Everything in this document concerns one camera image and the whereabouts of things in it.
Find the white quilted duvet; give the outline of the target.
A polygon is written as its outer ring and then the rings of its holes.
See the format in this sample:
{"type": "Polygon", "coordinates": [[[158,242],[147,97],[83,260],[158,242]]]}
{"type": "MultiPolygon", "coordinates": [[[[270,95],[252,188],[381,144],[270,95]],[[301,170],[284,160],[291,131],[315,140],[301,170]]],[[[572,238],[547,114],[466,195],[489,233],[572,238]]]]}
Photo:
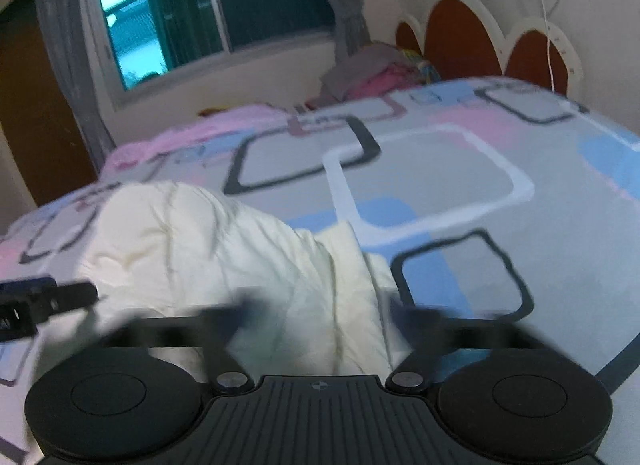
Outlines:
{"type": "Polygon", "coordinates": [[[390,321],[398,295],[390,267],[360,248],[349,224],[294,229],[198,186],[115,193],[76,275],[96,285],[100,301],[47,325],[40,371],[135,315],[178,317],[243,295],[258,309],[229,350],[253,375],[386,377],[409,350],[390,321]]]}

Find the folded clothes pile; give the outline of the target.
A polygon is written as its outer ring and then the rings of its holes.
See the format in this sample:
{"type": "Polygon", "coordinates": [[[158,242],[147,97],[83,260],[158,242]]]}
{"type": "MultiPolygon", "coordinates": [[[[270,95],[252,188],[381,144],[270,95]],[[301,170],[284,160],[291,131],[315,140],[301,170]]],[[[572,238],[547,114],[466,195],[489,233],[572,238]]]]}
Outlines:
{"type": "Polygon", "coordinates": [[[320,92],[305,102],[309,110],[378,98],[442,80],[419,52],[376,42],[336,63],[320,78],[320,92]]]}

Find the patterned grey blue bedsheet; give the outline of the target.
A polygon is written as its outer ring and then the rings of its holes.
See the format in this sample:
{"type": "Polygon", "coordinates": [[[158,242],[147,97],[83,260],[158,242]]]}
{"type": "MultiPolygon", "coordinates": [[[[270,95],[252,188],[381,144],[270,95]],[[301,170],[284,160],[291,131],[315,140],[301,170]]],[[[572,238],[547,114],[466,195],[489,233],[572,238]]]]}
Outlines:
{"type": "Polygon", "coordinates": [[[89,281],[76,269],[104,205],[127,185],[162,182],[294,229],[349,224],[386,260],[395,299],[448,318],[433,382],[387,390],[390,374],[248,372],[254,389],[217,390],[196,342],[207,307],[135,315],[40,371],[47,325],[95,303],[1,343],[3,463],[638,462],[632,133],[502,77],[290,115],[26,214],[2,237],[1,283],[89,281]]]}

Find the brown wooden door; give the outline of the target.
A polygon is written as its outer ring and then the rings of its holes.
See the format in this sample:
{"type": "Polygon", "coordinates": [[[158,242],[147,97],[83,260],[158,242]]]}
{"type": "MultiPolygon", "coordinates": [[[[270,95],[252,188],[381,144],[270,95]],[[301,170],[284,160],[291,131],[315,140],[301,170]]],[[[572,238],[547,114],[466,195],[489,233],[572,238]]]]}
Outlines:
{"type": "Polygon", "coordinates": [[[74,115],[52,72],[35,0],[1,11],[1,126],[38,206],[96,180],[74,115]]]}

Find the pink blanket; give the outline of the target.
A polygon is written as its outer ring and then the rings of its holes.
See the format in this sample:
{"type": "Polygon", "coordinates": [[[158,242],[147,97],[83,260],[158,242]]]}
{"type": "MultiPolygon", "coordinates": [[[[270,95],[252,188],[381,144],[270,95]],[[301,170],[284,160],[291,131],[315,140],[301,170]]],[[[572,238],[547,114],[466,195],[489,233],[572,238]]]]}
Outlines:
{"type": "Polygon", "coordinates": [[[155,156],[191,147],[217,136],[274,124],[285,124],[289,117],[290,114],[286,110],[268,104],[252,104],[218,110],[191,124],[169,128],[154,138],[117,147],[107,156],[100,178],[106,178],[142,162],[149,162],[155,156]]]}

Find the red white heart headboard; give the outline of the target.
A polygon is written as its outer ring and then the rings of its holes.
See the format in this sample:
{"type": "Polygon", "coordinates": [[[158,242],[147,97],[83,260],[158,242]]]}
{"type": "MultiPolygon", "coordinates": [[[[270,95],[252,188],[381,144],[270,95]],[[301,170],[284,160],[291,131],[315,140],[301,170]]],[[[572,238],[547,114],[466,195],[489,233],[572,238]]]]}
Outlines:
{"type": "Polygon", "coordinates": [[[442,80],[504,76],[574,100],[582,93],[577,51],[540,16],[523,17],[504,32],[480,0],[431,0],[424,17],[400,17],[395,43],[424,58],[442,80]]]}

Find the grey left curtain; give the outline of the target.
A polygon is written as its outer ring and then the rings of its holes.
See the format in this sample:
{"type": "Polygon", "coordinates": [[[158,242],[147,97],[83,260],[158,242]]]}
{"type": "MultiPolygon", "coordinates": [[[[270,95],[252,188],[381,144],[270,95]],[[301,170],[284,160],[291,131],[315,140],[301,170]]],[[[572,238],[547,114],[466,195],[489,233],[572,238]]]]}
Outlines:
{"type": "Polygon", "coordinates": [[[56,82],[72,110],[93,168],[100,171],[115,142],[100,115],[80,0],[35,0],[35,4],[56,82]]]}

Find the window with grey frame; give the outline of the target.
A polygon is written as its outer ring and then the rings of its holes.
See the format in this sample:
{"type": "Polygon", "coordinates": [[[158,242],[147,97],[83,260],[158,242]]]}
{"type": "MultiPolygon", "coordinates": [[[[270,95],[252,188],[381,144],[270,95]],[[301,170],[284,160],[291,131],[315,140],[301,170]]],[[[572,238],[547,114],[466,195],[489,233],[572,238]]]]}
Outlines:
{"type": "Polygon", "coordinates": [[[326,0],[90,0],[117,107],[254,47],[329,32],[326,0]]]}

